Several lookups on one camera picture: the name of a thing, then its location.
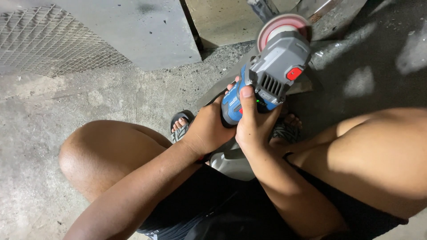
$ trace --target fingernail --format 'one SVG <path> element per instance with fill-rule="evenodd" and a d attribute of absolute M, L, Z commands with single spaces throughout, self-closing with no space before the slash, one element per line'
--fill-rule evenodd
<path fill-rule="evenodd" d="M 254 95 L 254 89 L 252 89 L 251 87 L 244 87 L 242 88 L 240 94 L 242 94 L 243 97 L 251 97 L 252 95 Z"/>

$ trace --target hand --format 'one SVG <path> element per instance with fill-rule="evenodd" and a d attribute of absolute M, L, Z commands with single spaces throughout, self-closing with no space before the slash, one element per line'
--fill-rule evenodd
<path fill-rule="evenodd" d="M 254 150 L 266 149 L 268 136 L 279 117 L 282 105 L 266 114 L 257 110 L 257 100 L 252 86 L 245 86 L 240 91 L 243 117 L 237 125 L 236 141 L 245 155 Z"/>
<path fill-rule="evenodd" d="M 212 104 L 200 109 L 188 132 L 177 143 L 183 143 L 199 156 L 210 153 L 226 143 L 236 134 L 236 128 L 225 128 L 221 123 L 221 101 L 219 96 Z"/>

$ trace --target grinder vent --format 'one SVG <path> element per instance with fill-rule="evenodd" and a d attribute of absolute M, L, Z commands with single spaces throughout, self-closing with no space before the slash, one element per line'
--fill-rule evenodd
<path fill-rule="evenodd" d="M 283 88 L 283 85 L 279 83 L 278 80 L 274 79 L 268 74 L 265 74 L 263 77 L 263 82 L 261 84 L 268 92 L 280 96 L 280 92 Z"/>

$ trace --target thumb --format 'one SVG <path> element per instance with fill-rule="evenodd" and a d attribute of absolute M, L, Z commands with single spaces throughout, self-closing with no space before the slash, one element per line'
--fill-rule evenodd
<path fill-rule="evenodd" d="M 243 116 L 255 117 L 257 113 L 257 100 L 252 86 L 244 86 L 240 90 L 240 103 L 244 112 Z"/>

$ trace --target red grinding disc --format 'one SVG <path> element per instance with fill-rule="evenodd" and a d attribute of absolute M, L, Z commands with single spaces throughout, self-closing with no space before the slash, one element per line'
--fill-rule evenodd
<path fill-rule="evenodd" d="M 260 34 L 258 35 L 258 40 L 257 40 L 257 46 L 260 52 L 267 45 L 267 40 L 270 33 L 274 29 L 284 25 L 288 25 L 296 28 L 298 32 L 301 35 L 303 35 L 308 41 L 311 40 L 311 27 L 310 27 L 310 23 L 307 20 L 305 20 L 300 15 L 283 14 L 270 20 L 261 29 Z"/>

